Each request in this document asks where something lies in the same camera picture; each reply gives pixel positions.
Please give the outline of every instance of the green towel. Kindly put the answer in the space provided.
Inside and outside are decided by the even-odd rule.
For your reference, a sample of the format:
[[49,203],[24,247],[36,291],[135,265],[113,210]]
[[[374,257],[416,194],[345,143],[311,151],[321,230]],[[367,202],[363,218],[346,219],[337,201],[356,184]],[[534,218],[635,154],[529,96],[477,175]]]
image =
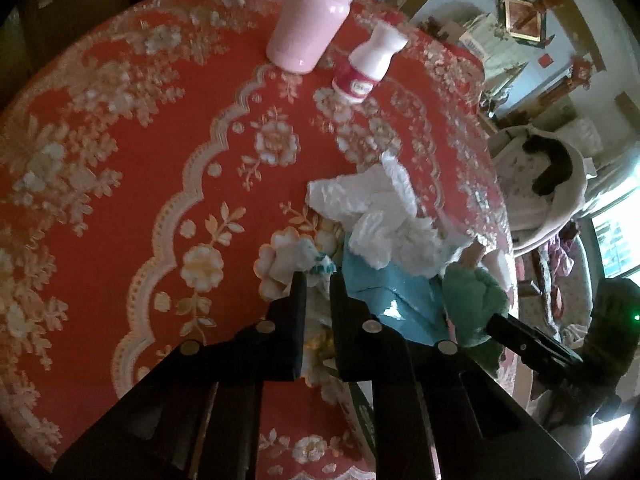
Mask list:
[[505,316],[509,311],[507,293],[481,267],[469,269],[460,264],[450,264],[442,280],[442,292],[461,347],[478,346],[488,341],[490,338],[485,327],[491,316]]
[[498,378],[500,363],[504,360],[504,346],[490,337],[478,346],[463,348],[462,351],[480,365],[494,379]]

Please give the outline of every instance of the white plastic bottle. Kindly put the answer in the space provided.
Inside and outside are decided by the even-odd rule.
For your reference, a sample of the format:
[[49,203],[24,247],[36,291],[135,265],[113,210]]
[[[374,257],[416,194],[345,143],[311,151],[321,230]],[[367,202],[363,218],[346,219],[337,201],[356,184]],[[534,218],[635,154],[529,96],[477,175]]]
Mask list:
[[336,93],[350,103],[361,103],[385,76],[391,57],[408,38],[386,22],[379,21],[368,41],[357,46],[335,73]]

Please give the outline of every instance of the white tissue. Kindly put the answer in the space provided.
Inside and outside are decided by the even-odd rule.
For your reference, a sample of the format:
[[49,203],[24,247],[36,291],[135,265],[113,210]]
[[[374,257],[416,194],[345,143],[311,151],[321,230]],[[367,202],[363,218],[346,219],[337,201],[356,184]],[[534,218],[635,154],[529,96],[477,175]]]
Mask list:
[[288,296],[297,270],[306,274],[307,288],[316,288],[329,298],[329,281],[335,272],[335,264],[329,256],[322,255],[308,238],[301,238],[276,249],[276,257],[271,264],[269,277],[286,285],[283,296]]
[[310,182],[306,203],[351,231],[351,252],[374,269],[393,262],[414,276],[432,278],[472,241],[444,216],[444,240],[433,219],[417,217],[409,174],[388,152],[364,173]]

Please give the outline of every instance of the pink bottle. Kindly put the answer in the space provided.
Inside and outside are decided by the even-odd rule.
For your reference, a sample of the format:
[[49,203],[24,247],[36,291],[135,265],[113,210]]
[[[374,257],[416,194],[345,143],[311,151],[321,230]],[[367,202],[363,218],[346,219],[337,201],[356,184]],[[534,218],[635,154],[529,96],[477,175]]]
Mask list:
[[287,0],[267,45],[267,57],[286,72],[311,72],[344,23],[353,0]]

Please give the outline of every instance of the bottle label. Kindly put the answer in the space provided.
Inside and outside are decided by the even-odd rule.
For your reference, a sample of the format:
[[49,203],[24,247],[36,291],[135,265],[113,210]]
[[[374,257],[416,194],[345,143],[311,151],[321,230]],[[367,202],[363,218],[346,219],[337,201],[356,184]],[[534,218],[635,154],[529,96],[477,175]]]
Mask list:
[[345,60],[335,72],[334,83],[345,94],[362,99],[369,95],[379,81],[358,72],[348,60]]

